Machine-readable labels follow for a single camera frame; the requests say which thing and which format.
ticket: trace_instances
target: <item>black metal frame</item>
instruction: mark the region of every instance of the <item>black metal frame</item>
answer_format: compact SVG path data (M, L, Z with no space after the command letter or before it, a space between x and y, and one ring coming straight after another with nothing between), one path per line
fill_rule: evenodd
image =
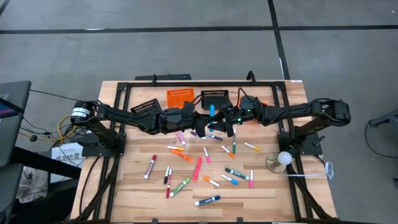
M123 89L125 89L125 91L126 91L126 94L124 95L123 110L127 111L130 92L131 92L132 87L155 87L155 86L168 86L168 87L173 87L173 86L269 86L269 87L271 87L271 90L272 90L275 106L280 106L278 90L281 90L282 97L284 100L284 106L289 105L289 101L287 99L285 82L283 82L283 81L258 82L258 81L256 81L256 78L252 72L249 72L246 80L249 80L249 81L241 81L241 82L165 82L165 81L162 81L162 82L157 82L156 76L154 75L154 80L152 82L118 83L118 89L116 92L114 106L118 107L119 102L120 102L120 97L121 97L121 91ZM290 120L288 120L288 123L289 123L289 128L292 128L293 121L290 119ZM279 126L280 131L285 131L283 122L280 121L278 123L278 126ZM123 131L124 131L124 124L121 125L119 132L123 132ZM103 167L101 170L99 186L101 186L103 184L103 180L106 178L106 173L108 171L108 162L109 162L109 158L105 157L104 162L103 162ZM115 157L114 162L116 162L117 166L118 166L119 157ZM302 161L300 159L300 156L298 156L296 163L297 163L298 167L300 167L300 169L298 170L298 173L303 174ZM300 180L300 181L302 183L302 186L307 188L305 180ZM116 185L116 179L114 179L111 182L111 185L109 187L108 202L107 202L106 211L105 211L105 219L107 219L107 220L110 220L110 218L111 218L115 185ZM291 178L289 178L289 187L290 187L290 193L292 196L292 203L293 203L293 208L294 208L295 219L298 220L301 218L300 207L299 207L299 201L297 198L297 192L296 192L294 180L292 180ZM312 218L313 217L312 209L310 207L310 204L307 202L307 199L305 199L305 208L307 211L307 217ZM94 212L94 216L93 216L94 219L98 219L99 211L100 211L100 202L99 202L99 204L97 204L97 207L95 208L95 212Z

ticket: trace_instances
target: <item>wooden table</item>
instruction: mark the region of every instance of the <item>wooden table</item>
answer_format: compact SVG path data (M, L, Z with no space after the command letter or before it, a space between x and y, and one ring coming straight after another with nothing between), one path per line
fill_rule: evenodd
M103 82L99 99L106 104L113 105L118 81ZM167 108L166 91L186 87L133 87L129 99L129 107L157 98L162 108ZM307 102L302 82L286 81L289 103L296 105ZM229 97L233 104L237 100L237 90L232 87L193 87L195 94L201 90L229 90ZM257 96L261 101L273 105L271 88L264 86L243 87L248 95ZM279 93L280 104L283 105L282 95ZM196 110L206 113L200 104ZM294 119L295 125L303 125L311 118ZM126 126L127 143L124 155L119 164L115 198L111 215L112 222L149 222L158 218L160 222L235 222L237 217L243 217L245 222L259 221L292 221L295 220L287 177L272 173L266 166L266 158L272 152L278 152L276 124L264 127L255 121L235 125L237 129L236 157L230 158L220 147L221 144L232 148L232 138L215 131L214 135L222 137L224 141L215 139L202 140L192 136L187 130L183 135L187 145L184 153L195 158L189 163L172 154L166 146L180 146L174 134L158 134L151 136L140 132L137 128ZM243 143L250 142L261 148L261 152L246 147ZM211 157L211 164L205 162L203 146L206 146ZM148 180L144 174L148 168L152 155L157 155L154 168ZM202 156L200 175L197 182L190 182L174 198L165 198L166 185L163 184L165 169L168 165L173 169L172 187L176 188L183 179L191 177L196 166L197 158ZM81 171L80 182L76 192L72 218L78 216L81 190L87 177L88 169L95 158L87 158ZM324 168L319 160L313 156L302 156L303 168L306 174L322 174ZM94 166L88 186L83 197L83 208L90 202L97 191L100 178L102 158ZM254 188L248 188L248 181L239 179L239 185L233 185L221 177L227 174L225 167L249 175L254 170ZM210 176L219 183L219 188L205 182L203 176ZM307 178L309 191L318 203L331 216L336 216L328 181L326 177ZM305 216L302 194L297 189L302 217ZM105 204L108 198L106 192L101 204L99 217L104 217ZM202 207L194 206L194 202L204 198L220 195L221 200Z

